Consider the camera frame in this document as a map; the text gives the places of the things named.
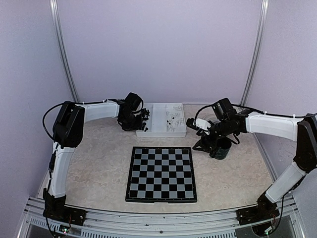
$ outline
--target vertical metal post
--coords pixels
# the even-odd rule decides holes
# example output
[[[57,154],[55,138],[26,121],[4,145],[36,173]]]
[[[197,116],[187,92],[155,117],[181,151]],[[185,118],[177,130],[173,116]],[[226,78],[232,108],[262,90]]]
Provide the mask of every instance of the vertical metal post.
[[[58,14],[57,0],[50,0],[50,3],[51,3],[52,17],[53,17],[54,27],[55,27],[55,31],[56,31],[56,35],[57,35],[59,51],[60,51],[63,65],[64,65],[64,70],[66,73],[68,87],[70,89],[73,100],[78,103],[79,97],[78,97],[78,93],[77,93],[77,90],[75,87],[73,77],[72,77],[71,72],[70,72],[70,68],[69,68],[69,64],[68,64],[68,60],[67,60],[67,55],[66,55],[66,50],[65,50],[65,45],[64,45],[64,41],[63,41],[63,34],[62,34],[60,19],[59,19],[59,14]]]
[[[267,15],[267,9],[268,9],[268,0],[262,0],[262,6],[261,6],[261,13],[260,13],[260,20],[259,20],[259,26],[258,26],[258,32],[257,32],[257,38],[256,38],[256,44],[253,51],[252,61],[248,73],[248,79],[246,86],[244,88],[244,92],[240,101],[240,105],[244,106],[247,102],[248,96],[250,94],[251,85],[253,82],[254,73],[257,67],[257,62],[260,54],[261,49],[261,43],[264,33],[264,26],[266,21],[266,15]]]

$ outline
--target beige table surface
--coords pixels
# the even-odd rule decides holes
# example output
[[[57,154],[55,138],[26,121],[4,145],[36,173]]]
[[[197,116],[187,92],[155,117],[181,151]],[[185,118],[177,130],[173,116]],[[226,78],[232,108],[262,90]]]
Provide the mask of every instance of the beige table surface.
[[[184,105],[185,118],[193,117],[200,107]],[[212,113],[212,109],[206,109],[200,118]],[[84,138],[70,162],[66,203],[138,213],[201,212],[255,204],[272,180],[250,133],[239,136],[241,144],[232,145],[224,160],[212,159],[205,152],[192,150],[197,203],[125,201],[133,146],[192,147],[198,139],[196,132],[190,128],[187,128],[184,138],[146,138],[137,137],[134,132],[122,131],[116,119],[87,122]]]

